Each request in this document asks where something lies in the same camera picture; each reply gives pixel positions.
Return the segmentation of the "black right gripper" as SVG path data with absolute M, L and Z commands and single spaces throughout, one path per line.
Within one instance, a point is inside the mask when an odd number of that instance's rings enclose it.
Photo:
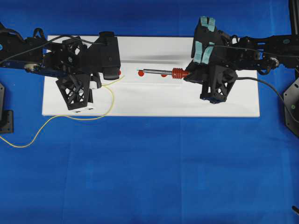
M 186 67 L 189 74 L 183 79 L 186 82 L 203 83 L 200 99 L 212 104 L 226 102 L 238 78 L 235 71 L 237 66 L 230 58 L 231 49 L 228 48 L 234 43 L 238 43 L 238 37 L 218 30 L 214 18 L 199 18 L 192 43 L 192 61 Z

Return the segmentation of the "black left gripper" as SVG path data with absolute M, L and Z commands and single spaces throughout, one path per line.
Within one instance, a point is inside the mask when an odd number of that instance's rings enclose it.
M 93 103 L 91 74 L 103 72 L 103 40 L 90 42 L 89 47 L 86 44 L 82 39 L 66 39 L 45 46 L 49 51 L 45 54 L 45 75 L 58 78 L 56 84 L 68 110 Z

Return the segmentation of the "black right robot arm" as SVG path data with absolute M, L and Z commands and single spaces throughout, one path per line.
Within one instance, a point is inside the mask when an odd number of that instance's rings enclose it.
M 191 58 L 184 80 L 200 84 L 200 99 L 217 104 L 227 100 L 238 79 L 238 70 L 255 70 L 267 75 L 281 64 L 296 68 L 299 36 L 238 38 L 219 30 L 214 18 L 201 16 L 194 32 Z

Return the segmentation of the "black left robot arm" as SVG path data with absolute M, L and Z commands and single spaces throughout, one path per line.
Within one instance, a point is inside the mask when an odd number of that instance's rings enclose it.
M 86 107 L 93 102 L 90 82 L 101 88 L 99 72 L 88 72 L 82 62 L 89 56 L 89 41 L 67 35 L 57 43 L 48 41 L 41 28 L 23 39 L 15 30 L 0 27 L 0 65 L 2 68 L 24 69 L 28 73 L 56 78 L 68 110 Z

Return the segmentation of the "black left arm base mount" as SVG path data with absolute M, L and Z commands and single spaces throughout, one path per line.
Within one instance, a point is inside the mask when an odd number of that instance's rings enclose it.
M 0 84 L 0 133 L 14 132 L 14 113 L 4 109 L 5 87 Z

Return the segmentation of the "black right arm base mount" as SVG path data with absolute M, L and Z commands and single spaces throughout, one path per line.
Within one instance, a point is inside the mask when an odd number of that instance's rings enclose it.
M 299 68 L 295 68 L 295 80 L 283 93 L 285 107 L 285 126 L 299 137 Z

